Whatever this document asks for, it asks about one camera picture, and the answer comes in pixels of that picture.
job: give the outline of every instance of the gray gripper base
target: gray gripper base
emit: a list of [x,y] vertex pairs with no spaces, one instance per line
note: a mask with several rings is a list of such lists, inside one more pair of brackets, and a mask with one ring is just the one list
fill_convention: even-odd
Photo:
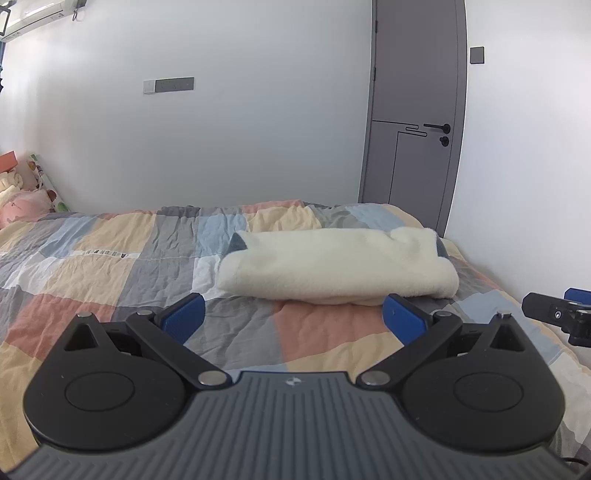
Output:
[[184,416],[148,443],[103,455],[42,446],[9,477],[567,480],[575,474],[541,447],[492,458],[438,445],[409,424],[390,396],[360,390],[342,372],[245,372],[226,390],[196,395]]

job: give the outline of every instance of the orange box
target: orange box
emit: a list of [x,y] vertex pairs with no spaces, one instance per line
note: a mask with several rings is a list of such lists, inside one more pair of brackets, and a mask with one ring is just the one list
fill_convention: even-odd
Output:
[[0,173],[12,170],[17,165],[17,156],[14,152],[0,156]]

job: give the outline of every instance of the plaid bedsheet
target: plaid bedsheet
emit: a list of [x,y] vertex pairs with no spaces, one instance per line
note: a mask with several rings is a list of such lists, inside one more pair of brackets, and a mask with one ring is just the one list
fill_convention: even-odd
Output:
[[[316,306],[229,297],[215,287],[222,254],[236,231],[420,226],[390,205],[325,207],[301,201],[232,208],[167,207],[120,215],[56,213],[0,231],[0,468],[22,461],[35,441],[22,395],[76,312],[102,322],[139,307],[161,310],[189,292],[207,301],[203,326],[186,345],[236,377],[243,369],[347,371],[352,379],[401,347],[380,307]],[[460,277],[449,300],[414,299],[488,323],[510,310],[558,378],[567,414],[553,447],[591,460],[591,374],[558,337],[526,319],[519,304],[444,241]]]

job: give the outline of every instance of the gray door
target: gray door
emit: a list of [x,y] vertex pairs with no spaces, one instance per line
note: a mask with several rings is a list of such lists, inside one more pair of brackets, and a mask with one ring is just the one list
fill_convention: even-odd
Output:
[[376,0],[375,15],[373,103],[360,197],[396,205],[442,235],[466,101],[464,3]]

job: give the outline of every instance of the white towel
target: white towel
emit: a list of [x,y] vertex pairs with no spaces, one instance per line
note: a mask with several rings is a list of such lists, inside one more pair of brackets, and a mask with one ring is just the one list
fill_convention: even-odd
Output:
[[310,303],[380,305],[403,297],[452,297],[456,269],[426,228],[235,233],[217,287],[229,294]]

